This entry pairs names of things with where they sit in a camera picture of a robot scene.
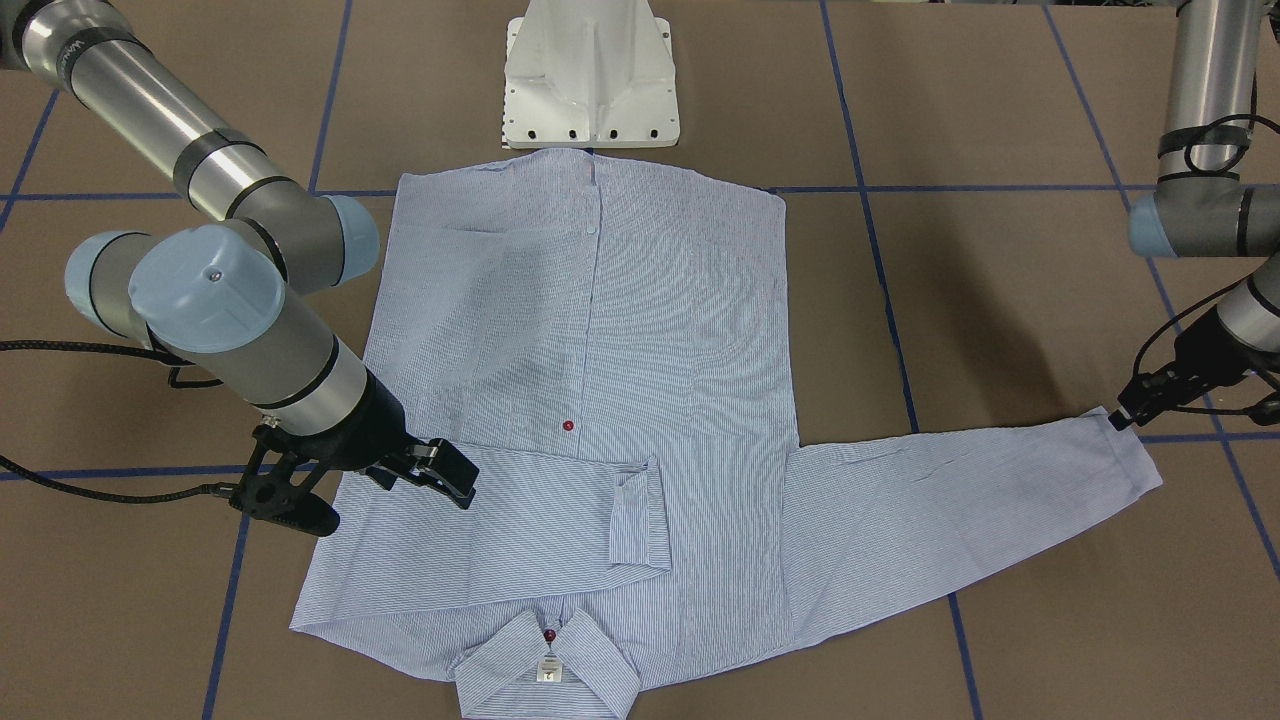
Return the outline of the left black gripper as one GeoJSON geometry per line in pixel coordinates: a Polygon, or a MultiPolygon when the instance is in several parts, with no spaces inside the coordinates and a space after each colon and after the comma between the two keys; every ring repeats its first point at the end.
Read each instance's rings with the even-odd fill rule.
{"type": "Polygon", "coordinates": [[[1234,386],[1262,366],[1263,356],[1242,343],[1212,309],[1174,342],[1174,360],[1155,373],[1132,378],[1110,413],[1115,430],[1144,427],[1166,411],[1213,389],[1234,386]]]}

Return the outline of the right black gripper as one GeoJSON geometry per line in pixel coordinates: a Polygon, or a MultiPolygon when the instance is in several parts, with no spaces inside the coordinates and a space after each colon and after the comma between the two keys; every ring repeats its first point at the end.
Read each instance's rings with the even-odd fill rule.
{"type": "Polygon", "coordinates": [[[366,374],[358,402],[342,421],[316,434],[291,434],[291,447],[308,460],[340,471],[379,468],[379,477],[389,477],[379,480],[387,488],[403,479],[444,495],[458,509],[470,509],[476,465],[448,439],[419,443],[406,429],[401,402],[371,373],[366,374]]]}

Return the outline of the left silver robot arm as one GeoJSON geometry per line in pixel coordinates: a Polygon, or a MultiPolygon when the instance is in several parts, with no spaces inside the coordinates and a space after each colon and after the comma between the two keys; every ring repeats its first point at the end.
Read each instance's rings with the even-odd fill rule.
{"type": "Polygon", "coordinates": [[[1279,199],[1242,182],[1254,132],[1276,129],[1254,105],[1268,1],[1181,1],[1175,12],[1165,127],[1155,191],[1135,201],[1128,238],[1143,258],[1257,258],[1243,279],[1192,306],[1172,360],[1132,370],[1110,423],[1143,427],[1256,375],[1277,387],[1279,199]]]}

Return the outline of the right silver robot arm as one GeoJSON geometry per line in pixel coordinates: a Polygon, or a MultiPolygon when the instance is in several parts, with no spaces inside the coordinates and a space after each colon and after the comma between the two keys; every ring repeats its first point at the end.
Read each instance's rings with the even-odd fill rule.
{"type": "Polygon", "coordinates": [[[261,414],[242,478],[201,495],[297,525],[332,515],[314,489],[339,470],[471,503],[474,464],[444,439],[413,437],[399,401],[306,301],[378,260],[380,234],[360,201],[315,196],[288,177],[110,1],[5,1],[3,68],[68,92],[207,219],[166,237],[96,234],[64,272],[74,307],[128,340],[129,354],[204,369],[261,414]]]}

